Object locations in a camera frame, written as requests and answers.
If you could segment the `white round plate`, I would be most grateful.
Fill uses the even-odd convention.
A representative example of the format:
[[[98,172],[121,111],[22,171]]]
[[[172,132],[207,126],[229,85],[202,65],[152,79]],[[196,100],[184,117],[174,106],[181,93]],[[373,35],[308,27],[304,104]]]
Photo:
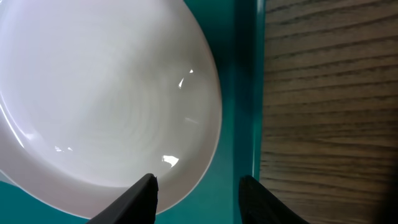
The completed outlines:
[[[183,1],[1,2],[1,174],[41,202],[93,218],[151,173],[162,213],[202,180],[221,120]]]

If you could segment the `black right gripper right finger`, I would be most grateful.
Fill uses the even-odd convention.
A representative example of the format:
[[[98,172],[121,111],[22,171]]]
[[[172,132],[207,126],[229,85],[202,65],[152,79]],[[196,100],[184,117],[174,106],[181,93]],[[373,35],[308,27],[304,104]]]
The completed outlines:
[[[240,178],[238,193],[243,224],[308,224],[250,175]]]

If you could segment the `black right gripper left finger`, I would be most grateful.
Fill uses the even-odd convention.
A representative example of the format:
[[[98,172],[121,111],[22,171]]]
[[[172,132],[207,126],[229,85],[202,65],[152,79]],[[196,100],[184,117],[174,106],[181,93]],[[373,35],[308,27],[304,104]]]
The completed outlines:
[[[87,224],[154,224],[158,181],[146,174]]]

